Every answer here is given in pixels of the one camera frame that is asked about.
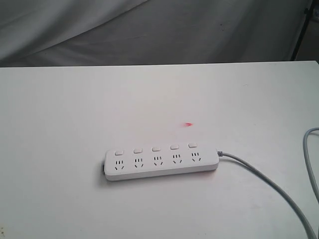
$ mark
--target table surface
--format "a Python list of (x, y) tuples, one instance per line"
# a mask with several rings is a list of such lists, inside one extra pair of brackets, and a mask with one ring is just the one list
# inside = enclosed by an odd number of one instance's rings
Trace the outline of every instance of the table surface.
[[(210, 140), (286, 190), (317, 232), (302, 138), (319, 126), (318, 89), (316, 62), (2, 68), (0, 238), (306, 238), (284, 199), (231, 160), (122, 182), (101, 165), (115, 146)], [(318, 145), (311, 135), (317, 181)]]

